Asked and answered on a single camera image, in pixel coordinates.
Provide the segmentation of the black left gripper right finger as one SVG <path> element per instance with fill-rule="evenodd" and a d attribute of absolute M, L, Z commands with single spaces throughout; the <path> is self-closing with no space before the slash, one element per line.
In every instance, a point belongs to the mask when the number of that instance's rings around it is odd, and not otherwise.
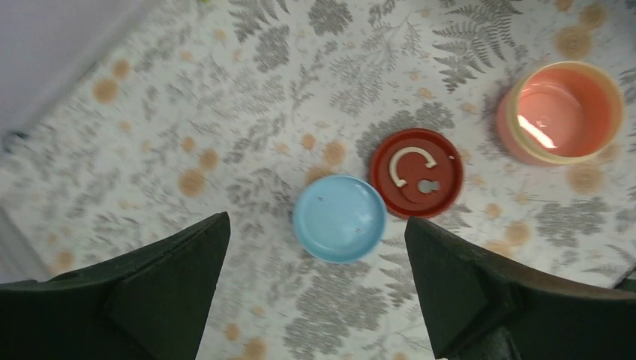
<path fill-rule="evenodd" d="M 412 217 L 406 249 L 438 359 L 633 359 L 635 294 L 578 283 Z"/>

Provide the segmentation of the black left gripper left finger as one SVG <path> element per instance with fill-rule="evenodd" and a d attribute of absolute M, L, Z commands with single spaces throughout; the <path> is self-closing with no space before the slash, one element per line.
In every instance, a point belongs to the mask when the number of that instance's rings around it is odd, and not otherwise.
<path fill-rule="evenodd" d="M 3 359 L 194 359 L 230 241 L 212 215 L 44 282 L 1 286 Z"/>

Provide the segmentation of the red round lid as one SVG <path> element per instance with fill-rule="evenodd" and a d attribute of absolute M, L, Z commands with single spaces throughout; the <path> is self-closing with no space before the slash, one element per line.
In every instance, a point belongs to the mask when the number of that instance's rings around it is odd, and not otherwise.
<path fill-rule="evenodd" d="M 367 178 L 392 215 L 433 218 L 458 198 L 464 165 L 458 150 L 440 133 L 409 128 L 379 144 Z"/>

